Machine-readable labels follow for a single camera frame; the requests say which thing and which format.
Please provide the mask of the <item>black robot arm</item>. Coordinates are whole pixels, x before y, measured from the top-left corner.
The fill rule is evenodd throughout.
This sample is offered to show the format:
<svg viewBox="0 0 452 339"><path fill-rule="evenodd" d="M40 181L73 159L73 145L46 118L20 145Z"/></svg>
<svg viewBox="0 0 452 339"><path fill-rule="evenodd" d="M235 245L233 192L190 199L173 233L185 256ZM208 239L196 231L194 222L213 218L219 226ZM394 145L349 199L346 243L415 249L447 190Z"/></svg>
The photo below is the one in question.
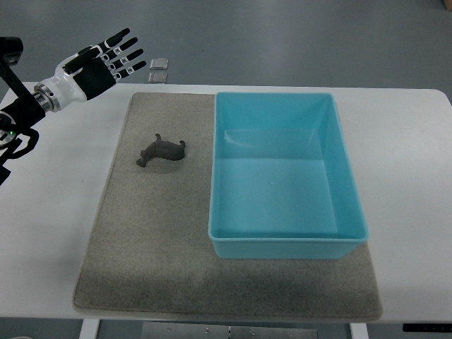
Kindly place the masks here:
<svg viewBox="0 0 452 339"><path fill-rule="evenodd" d="M5 168L6 161L18 159L35 148L40 135L32 127L45 117L41 104L11 70L22 53L20 38L1 38L1 78L17 96L1 109L1 182L5 182L11 174Z"/></svg>

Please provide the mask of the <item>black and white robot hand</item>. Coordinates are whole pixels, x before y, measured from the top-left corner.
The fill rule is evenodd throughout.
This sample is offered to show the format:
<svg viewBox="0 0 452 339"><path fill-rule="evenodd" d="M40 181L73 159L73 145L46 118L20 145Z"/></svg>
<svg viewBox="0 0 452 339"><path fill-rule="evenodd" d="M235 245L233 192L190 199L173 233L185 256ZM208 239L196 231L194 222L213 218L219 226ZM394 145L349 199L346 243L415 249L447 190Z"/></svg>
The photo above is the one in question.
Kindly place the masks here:
<svg viewBox="0 0 452 339"><path fill-rule="evenodd" d="M139 59L143 50L132 50L138 38L124 39L129 33L125 28L63 60L51 78L34 87L33 96L43 110L58 112L74 102L89 101L145 67Z"/></svg>

